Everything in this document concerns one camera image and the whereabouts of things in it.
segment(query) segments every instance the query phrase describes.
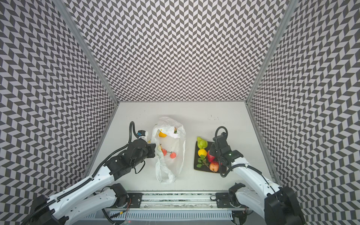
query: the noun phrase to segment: orange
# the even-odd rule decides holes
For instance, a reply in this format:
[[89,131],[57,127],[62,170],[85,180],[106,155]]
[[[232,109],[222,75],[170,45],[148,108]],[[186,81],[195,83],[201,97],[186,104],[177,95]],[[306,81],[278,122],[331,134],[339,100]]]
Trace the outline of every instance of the orange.
[[167,136],[166,134],[164,134],[163,132],[160,131],[159,137],[164,138],[164,137],[166,137],[166,136]]

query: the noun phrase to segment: black and white patterned wall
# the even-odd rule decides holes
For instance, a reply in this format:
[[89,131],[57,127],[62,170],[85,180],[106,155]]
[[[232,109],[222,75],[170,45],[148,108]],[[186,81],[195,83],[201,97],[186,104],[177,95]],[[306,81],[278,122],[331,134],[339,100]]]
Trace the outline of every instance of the black and white patterned wall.
[[15,224],[81,179],[114,103],[50,0],[0,12],[0,224]]
[[301,0],[251,102],[308,224],[360,222],[359,8]]
[[121,101],[245,100],[288,0],[65,0]]

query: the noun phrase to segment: lemon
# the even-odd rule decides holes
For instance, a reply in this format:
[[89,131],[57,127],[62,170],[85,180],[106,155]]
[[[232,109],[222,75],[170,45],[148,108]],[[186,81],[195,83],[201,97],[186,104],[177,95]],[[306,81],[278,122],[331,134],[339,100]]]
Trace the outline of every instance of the lemon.
[[166,137],[166,136],[167,136],[166,134],[164,134],[163,132],[160,131],[159,137],[164,138],[164,137]]
[[206,155],[207,155],[207,152],[206,152],[205,149],[202,148],[202,149],[199,149],[199,150],[198,150],[198,155],[199,155],[199,156],[201,156],[201,155],[206,156]]

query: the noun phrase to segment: red wire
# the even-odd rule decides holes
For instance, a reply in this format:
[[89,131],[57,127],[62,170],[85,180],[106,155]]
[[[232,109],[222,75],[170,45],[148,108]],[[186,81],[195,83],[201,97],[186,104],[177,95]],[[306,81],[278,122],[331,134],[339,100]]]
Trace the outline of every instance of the red wire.
[[126,220],[126,217],[127,217],[127,210],[129,209],[130,204],[131,204],[131,198],[130,198],[130,203],[127,204],[126,214],[125,214],[125,220]]

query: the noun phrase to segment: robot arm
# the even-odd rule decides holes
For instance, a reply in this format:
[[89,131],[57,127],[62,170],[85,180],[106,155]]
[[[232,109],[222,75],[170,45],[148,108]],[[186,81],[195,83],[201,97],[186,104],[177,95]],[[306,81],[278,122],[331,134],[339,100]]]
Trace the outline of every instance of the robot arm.
[[[217,135],[219,129],[225,129]],[[252,167],[237,150],[232,151],[226,139],[228,131],[219,127],[213,138],[214,144],[210,154],[217,156],[218,161],[228,167],[225,174],[220,169],[220,175],[226,177],[230,171],[241,176],[250,187],[238,183],[229,189],[230,203],[237,207],[245,205],[265,219],[267,225],[303,225],[305,218],[301,211],[295,192],[290,187],[281,187]]]
[[[131,128],[134,135],[139,138],[133,142],[131,142]],[[224,128],[226,132],[218,136],[217,132],[221,128]],[[129,130],[129,143],[110,154],[91,176],[48,198],[41,195],[34,199],[30,214],[21,225],[27,223],[30,225],[71,225],[99,209],[113,205],[124,207],[128,202],[128,195],[121,184],[114,184],[99,195],[90,195],[129,173],[146,158],[155,157],[155,144],[148,144],[139,137],[145,135],[145,132],[135,133],[134,122],[130,123]],[[231,204],[235,207],[245,205],[251,208],[265,219],[267,225],[305,224],[294,191],[289,187],[281,187],[264,177],[241,153],[237,150],[232,151],[226,141],[227,136],[225,127],[219,127],[216,130],[210,154],[217,156],[218,161],[228,167],[224,174],[221,166],[219,167],[222,177],[234,171],[249,185],[246,187],[238,183],[229,188]],[[117,156],[113,156],[121,150],[123,151]]]
[[[131,142],[131,128],[138,138],[133,142]],[[41,195],[34,199],[30,214],[21,225],[27,223],[30,225],[70,225],[95,210],[113,205],[125,206],[128,196],[121,184],[114,184],[99,195],[88,196],[129,173],[146,158],[155,157],[155,144],[148,144],[140,137],[145,132],[135,133],[134,122],[130,123],[129,130],[129,143],[110,154],[91,176],[48,198]],[[121,150],[123,151],[117,156],[113,156]]]

